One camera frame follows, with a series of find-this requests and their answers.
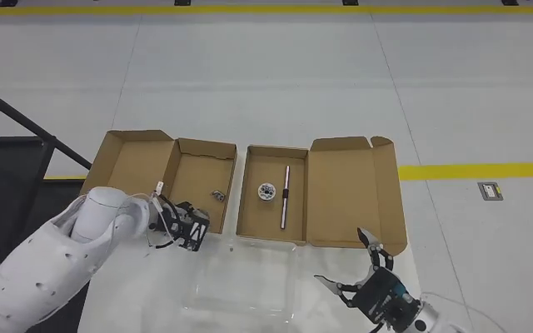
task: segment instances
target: white spool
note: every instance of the white spool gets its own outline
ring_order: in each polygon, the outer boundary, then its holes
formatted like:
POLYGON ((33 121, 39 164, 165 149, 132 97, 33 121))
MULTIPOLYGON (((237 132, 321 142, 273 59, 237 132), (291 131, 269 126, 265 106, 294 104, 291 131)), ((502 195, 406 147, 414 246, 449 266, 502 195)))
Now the white spool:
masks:
POLYGON ((257 188, 257 194, 261 200, 269 202, 276 196, 276 188, 271 183, 264 182, 257 188))

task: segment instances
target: small component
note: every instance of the small component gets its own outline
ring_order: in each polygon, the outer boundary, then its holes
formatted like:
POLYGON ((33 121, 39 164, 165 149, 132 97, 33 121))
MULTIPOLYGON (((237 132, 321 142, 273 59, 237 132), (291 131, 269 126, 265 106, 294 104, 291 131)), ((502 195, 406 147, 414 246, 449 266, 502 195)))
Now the small component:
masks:
POLYGON ((281 211, 281 229, 285 230, 286 225, 286 204, 289 200, 289 174, 291 173, 291 167, 285 168, 285 185, 283 186, 283 210, 281 211))
POLYGON ((498 183, 493 181, 488 182, 478 182, 477 186, 480 188, 481 196, 485 201, 502 201, 503 196, 501 195, 500 187, 498 183))
POLYGON ((211 195, 214 196, 215 199, 217 199, 220 202, 223 202, 224 200, 226 200, 226 195, 220 191, 213 191, 211 192, 211 195))
POLYGON ((264 202, 269 202, 276 196, 276 188, 269 182, 262 183, 257 189, 259 198, 264 202))

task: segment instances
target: floor marking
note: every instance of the floor marking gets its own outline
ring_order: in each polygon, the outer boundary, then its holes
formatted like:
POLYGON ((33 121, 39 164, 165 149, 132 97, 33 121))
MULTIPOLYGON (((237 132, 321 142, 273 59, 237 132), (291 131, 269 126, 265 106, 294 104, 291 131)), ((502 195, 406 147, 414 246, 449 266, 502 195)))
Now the floor marking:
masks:
POLYGON ((225 5, 138 7, 4 7, 0 16, 27 15, 178 15, 178 14, 533 14, 524 6, 340 6, 340 5, 225 5))
MULTIPOLYGON (((441 166, 399 166, 401 181, 445 179, 498 179, 533 177, 533 163, 450 164, 441 166)), ((84 180, 85 176, 46 176, 45 180, 84 180)))

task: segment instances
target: cardboard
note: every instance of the cardboard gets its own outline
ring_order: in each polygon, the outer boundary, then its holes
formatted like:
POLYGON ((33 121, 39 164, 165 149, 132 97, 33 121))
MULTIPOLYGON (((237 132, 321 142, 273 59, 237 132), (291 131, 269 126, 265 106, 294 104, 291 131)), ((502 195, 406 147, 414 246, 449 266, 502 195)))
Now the cardboard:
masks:
POLYGON ((162 180, 162 194, 207 211, 209 231, 222 233, 236 160, 237 146, 230 143, 174 140, 163 131, 109 131, 82 193, 111 186, 129 195, 150 194, 162 180), (224 202, 212 196, 215 190, 226 195, 224 202))
POLYGON ((407 245, 394 144, 384 137, 316 139, 311 150, 248 147, 237 234, 298 245, 363 248, 357 227, 392 255, 407 245), (286 230, 281 224, 285 166, 291 166, 286 230), (272 202, 257 188, 271 182, 272 202))
POLYGON ((173 177, 168 198, 172 202, 189 201, 207 211, 209 231, 222 233, 236 161, 234 144, 177 139, 169 163, 173 177), (216 200, 213 191, 225 194, 226 200, 216 200))
POLYGON ((167 172, 174 139, 163 131, 109 131, 94 159, 82 193, 96 186, 116 187, 127 194, 150 194, 159 181, 167 195, 173 175, 167 172))

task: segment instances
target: metal rod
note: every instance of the metal rod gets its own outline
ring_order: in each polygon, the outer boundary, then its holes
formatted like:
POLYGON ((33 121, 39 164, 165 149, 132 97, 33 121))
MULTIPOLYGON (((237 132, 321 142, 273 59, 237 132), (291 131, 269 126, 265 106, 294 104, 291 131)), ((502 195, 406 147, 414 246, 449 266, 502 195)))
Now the metal rod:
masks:
POLYGON ((286 204, 289 200, 289 174, 291 172, 291 167, 286 166, 285 168, 285 186, 283 187, 283 211, 281 214, 281 228, 285 229, 286 225, 286 204))
POLYGON ((30 132, 33 132, 38 137, 42 138, 45 142, 53 144, 60 152, 72 158, 75 162, 85 167, 86 169, 91 169, 91 162, 83 158, 77 152, 72 150, 69 146, 60 142, 55 136, 46 132, 42 127, 40 127, 35 122, 21 112, 17 111, 14 107, 7 104, 4 100, 0 99, 0 112, 3 112, 6 116, 13 119, 15 122, 18 122, 22 126, 26 127, 30 132))

